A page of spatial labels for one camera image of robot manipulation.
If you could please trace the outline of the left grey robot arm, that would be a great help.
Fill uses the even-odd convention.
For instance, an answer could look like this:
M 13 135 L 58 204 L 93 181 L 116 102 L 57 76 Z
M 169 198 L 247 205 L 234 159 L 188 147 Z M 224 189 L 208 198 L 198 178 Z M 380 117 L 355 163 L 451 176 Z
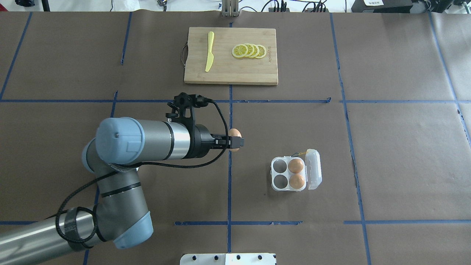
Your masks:
M 56 214 L 2 234 L 1 264 L 39 264 L 106 242 L 133 248 L 153 234 L 140 166 L 165 166 L 165 160 L 202 158 L 212 149 L 224 153 L 243 145 L 237 129 L 211 134 L 192 119 L 104 119 L 82 152 L 84 167 L 96 178 L 72 192 Z

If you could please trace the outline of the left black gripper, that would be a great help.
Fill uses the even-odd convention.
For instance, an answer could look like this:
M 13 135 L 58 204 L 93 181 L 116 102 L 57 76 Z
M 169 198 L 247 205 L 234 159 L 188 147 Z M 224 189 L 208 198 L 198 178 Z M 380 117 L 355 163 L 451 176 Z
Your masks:
M 208 128 L 196 124 L 190 133 L 193 141 L 190 146 L 190 158 L 203 158 L 211 149 L 240 149 L 245 145 L 243 137 L 229 137 L 223 134 L 211 134 Z

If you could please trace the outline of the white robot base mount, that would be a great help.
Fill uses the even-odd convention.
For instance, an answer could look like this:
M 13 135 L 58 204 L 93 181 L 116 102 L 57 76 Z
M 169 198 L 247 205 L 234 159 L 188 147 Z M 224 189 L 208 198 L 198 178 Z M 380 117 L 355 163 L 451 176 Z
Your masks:
M 276 265 L 273 253 L 207 253 L 184 254 L 180 265 Z

